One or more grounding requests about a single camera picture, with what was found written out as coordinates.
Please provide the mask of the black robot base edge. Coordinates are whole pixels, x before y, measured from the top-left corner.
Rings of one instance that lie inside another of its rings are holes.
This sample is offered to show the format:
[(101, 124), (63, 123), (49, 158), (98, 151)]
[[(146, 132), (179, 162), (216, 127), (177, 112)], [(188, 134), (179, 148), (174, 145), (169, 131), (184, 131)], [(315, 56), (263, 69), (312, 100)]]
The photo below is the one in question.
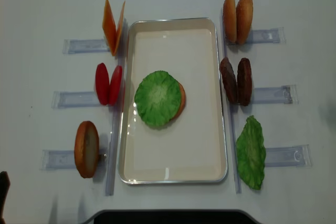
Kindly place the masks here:
[(119, 210), (102, 211), (89, 223), (257, 223), (239, 211)]

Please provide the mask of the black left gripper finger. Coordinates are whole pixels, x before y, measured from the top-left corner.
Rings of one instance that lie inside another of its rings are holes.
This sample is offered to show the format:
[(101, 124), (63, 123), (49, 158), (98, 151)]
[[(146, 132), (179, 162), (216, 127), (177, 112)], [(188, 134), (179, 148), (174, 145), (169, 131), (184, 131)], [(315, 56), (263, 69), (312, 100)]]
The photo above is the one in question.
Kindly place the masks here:
[(3, 218), (3, 210), (5, 206), (6, 197), (10, 188), (10, 180), (8, 173), (3, 171), (1, 172), (1, 178), (0, 178), (0, 206), (1, 206), (1, 212), (0, 212), (0, 218), (1, 223), (5, 223), (5, 220)]

